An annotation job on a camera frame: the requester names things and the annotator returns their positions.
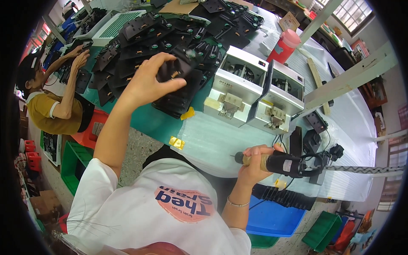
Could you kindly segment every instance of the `silver bracelet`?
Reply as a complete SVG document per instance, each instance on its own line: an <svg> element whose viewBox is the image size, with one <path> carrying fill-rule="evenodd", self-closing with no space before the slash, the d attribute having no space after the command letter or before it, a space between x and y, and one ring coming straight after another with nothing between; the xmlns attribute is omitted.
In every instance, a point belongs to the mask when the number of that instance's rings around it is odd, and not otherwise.
<svg viewBox="0 0 408 255"><path fill-rule="evenodd" d="M229 196L227 197L227 202L228 202L230 205L237 206L237 207L243 207L243 206L249 205L249 202L246 203L246 204L233 204L233 203L231 203L231 201L229 201Z"/></svg>

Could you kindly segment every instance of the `yellow shirt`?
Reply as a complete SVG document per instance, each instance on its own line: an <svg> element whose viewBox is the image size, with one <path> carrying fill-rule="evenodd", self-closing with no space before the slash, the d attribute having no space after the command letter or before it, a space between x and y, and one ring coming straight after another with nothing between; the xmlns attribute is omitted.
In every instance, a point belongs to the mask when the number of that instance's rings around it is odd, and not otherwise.
<svg viewBox="0 0 408 255"><path fill-rule="evenodd" d="M73 135L77 133L82 121L82 105L74 98L71 118L64 120L52 116L62 97L52 92L37 91L31 93L27 100L27 109L34 124L44 132L52 135Z"/></svg>

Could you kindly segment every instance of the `pink bottle cap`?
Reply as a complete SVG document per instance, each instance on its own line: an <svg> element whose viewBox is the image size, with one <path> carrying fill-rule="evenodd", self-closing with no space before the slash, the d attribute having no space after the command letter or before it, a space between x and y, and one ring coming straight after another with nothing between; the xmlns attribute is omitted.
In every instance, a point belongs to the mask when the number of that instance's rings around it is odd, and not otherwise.
<svg viewBox="0 0 408 255"><path fill-rule="evenodd" d="M296 48L301 42L300 37L291 29L282 32L280 37L282 38L283 43L290 48Z"/></svg>

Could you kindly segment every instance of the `pink circle logo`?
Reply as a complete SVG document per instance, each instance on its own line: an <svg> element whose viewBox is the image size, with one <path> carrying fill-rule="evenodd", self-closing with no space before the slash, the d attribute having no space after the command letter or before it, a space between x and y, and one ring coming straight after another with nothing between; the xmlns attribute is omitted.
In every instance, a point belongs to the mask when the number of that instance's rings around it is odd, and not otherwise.
<svg viewBox="0 0 408 255"><path fill-rule="evenodd" d="M154 195L159 205L181 222L199 222L215 211L210 198L198 191L160 186Z"/></svg>

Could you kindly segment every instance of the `hand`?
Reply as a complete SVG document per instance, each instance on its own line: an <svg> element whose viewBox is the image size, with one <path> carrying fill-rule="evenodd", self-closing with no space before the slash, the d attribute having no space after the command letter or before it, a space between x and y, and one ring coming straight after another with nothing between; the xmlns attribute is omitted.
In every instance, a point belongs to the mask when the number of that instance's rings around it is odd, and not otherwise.
<svg viewBox="0 0 408 255"><path fill-rule="evenodd" d="M238 183L242 185L253 187L258 182L262 181L266 177L272 175L271 172L265 172L261 170L261 154L272 154L274 150L283 152L281 146L274 144L272 147L264 145L247 148L243 151L243 154L247 157L251 157L251 164L249 166L242 166L238 172Z"/></svg>
<svg viewBox="0 0 408 255"><path fill-rule="evenodd" d="M86 64L86 60L89 57L89 50L82 52L79 56L77 56L74 61L72 62L72 68L78 70L79 68L83 67Z"/></svg>
<svg viewBox="0 0 408 255"><path fill-rule="evenodd" d="M139 106L151 103L185 86L187 82L182 78L175 78L162 83L156 79L157 72L163 63L174 60L176 60L175 56L160 52L149 60L143 61L126 86L119 101L124 102L126 108L133 112Z"/></svg>
<svg viewBox="0 0 408 255"><path fill-rule="evenodd" d="M81 54L81 50L82 50L82 47L83 47L83 46L84 46L83 44L77 46L77 47L76 47L75 49L73 49L71 52L69 52L68 54L66 54L66 57L67 57L67 58L74 58L74 57L79 56L79 55Z"/></svg>

